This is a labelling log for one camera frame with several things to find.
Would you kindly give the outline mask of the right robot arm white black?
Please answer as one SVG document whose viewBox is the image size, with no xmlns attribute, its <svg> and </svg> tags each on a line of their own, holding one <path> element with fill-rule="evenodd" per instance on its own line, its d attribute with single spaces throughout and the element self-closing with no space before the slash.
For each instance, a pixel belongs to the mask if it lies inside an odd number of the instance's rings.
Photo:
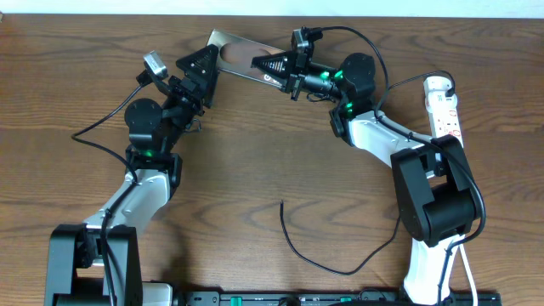
<svg viewBox="0 0 544 306">
<path fill-rule="evenodd" d="M 486 222 L 485 202 L 457 126 L 453 79 L 443 71 L 423 75 L 432 133 L 422 135 L 387 118 L 373 102 L 376 67 L 370 55 L 351 54 L 333 70 L 290 51 L 255 57 L 252 67 L 294 99 L 304 90 L 337 100 L 330 112 L 336 137 L 392 170 L 399 221 L 412 237 L 405 295 L 422 305 L 451 299 L 447 283 L 453 257 L 481 234 Z"/>
</svg>

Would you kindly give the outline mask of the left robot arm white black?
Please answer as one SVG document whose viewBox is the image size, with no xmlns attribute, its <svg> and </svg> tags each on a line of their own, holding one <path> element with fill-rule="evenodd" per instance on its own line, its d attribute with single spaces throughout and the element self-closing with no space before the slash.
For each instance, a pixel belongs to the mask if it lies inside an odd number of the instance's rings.
<svg viewBox="0 0 544 306">
<path fill-rule="evenodd" d="M 164 103 L 137 98 L 118 106 L 128 127 L 122 185 L 80 224 L 60 224 L 52 232 L 44 302 L 47 305 L 183 305 L 173 285 L 142 278 L 139 237 L 180 185 L 183 160 L 173 152 L 179 139 L 201 129 L 218 80 L 219 48 L 207 45 L 178 59 L 182 77 L 170 76 L 152 51 L 143 57 L 137 89 L 154 85 Z"/>
</svg>

